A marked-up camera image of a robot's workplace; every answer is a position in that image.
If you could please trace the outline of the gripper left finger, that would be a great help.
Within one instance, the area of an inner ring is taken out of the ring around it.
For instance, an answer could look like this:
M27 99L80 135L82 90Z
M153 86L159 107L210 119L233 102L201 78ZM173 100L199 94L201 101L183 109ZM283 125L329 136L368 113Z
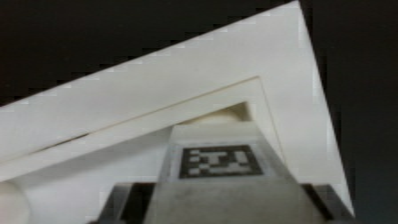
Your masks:
M87 224L144 224L155 183L118 183L98 219Z

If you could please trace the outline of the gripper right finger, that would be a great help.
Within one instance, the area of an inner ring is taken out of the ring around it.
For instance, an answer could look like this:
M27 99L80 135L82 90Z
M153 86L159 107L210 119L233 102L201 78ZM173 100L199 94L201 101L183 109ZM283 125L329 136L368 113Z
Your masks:
M349 211L340 195L331 185L302 185L315 207L322 213L327 224L363 224Z

